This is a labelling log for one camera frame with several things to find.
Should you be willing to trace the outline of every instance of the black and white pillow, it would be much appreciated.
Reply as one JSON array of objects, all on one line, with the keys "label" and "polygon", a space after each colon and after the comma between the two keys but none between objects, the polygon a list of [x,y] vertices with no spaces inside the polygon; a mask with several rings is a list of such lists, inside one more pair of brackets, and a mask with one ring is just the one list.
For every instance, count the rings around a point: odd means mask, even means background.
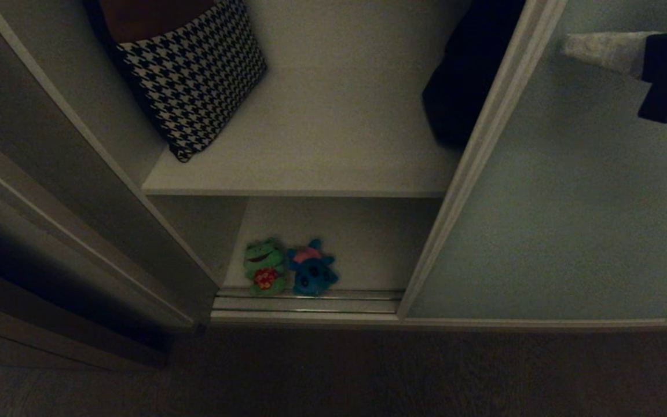
[{"label": "black and white pillow", "polygon": [[212,143],[267,69],[243,0],[221,0],[174,31],[108,50],[182,162]]}]

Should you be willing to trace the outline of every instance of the plush toy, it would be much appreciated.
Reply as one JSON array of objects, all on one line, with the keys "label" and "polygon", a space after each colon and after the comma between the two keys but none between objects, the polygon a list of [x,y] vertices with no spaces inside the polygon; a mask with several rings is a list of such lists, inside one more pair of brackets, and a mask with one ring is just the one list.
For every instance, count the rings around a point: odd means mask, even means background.
[{"label": "plush toy", "polygon": [[329,267],[334,263],[334,258],[323,257],[321,241],[318,239],[312,240],[305,248],[296,251],[290,249],[288,256],[289,269],[295,271],[293,290],[299,295],[320,296],[331,284],[339,280]]},{"label": "plush toy", "polygon": [[254,283],[251,295],[275,295],[285,290],[285,253],[273,238],[246,247],[243,266]]}]

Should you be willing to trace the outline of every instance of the green stuffed frog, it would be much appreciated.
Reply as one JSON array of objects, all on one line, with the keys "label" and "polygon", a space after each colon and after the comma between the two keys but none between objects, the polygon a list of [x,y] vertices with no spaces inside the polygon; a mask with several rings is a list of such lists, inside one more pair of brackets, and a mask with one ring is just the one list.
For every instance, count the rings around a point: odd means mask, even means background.
[{"label": "green stuffed frog", "polygon": [[246,278],[254,283],[251,295],[275,295],[285,290],[285,251],[273,238],[246,247],[243,266]]}]

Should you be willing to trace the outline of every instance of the closet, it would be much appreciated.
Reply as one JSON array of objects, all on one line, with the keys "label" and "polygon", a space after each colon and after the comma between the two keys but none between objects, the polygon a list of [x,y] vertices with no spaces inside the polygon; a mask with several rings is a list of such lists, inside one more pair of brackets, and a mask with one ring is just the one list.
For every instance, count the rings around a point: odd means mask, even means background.
[{"label": "closet", "polygon": [[[527,0],[464,152],[434,140],[421,92],[468,0],[245,2],[269,70],[215,142],[180,163],[79,0],[0,0],[0,35],[79,134],[50,157],[85,180],[53,178],[50,192],[75,211],[92,204],[82,217],[197,320],[407,323],[566,2]],[[28,158],[18,164],[42,182],[59,172]],[[112,197],[90,198],[95,171]],[[320,238],[339,282],[322,298],[252,298],[243,251],[267,237],[286,248]]]}]

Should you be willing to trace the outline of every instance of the floor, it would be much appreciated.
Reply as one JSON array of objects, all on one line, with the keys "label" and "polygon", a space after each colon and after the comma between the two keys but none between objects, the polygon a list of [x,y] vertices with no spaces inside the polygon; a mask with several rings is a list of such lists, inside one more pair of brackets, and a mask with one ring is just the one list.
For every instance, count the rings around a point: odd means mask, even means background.
[{"label": "floor", "polygon": [[667,416],[667,332],[210,329],[170,362],[0,368],[0,415]]}]

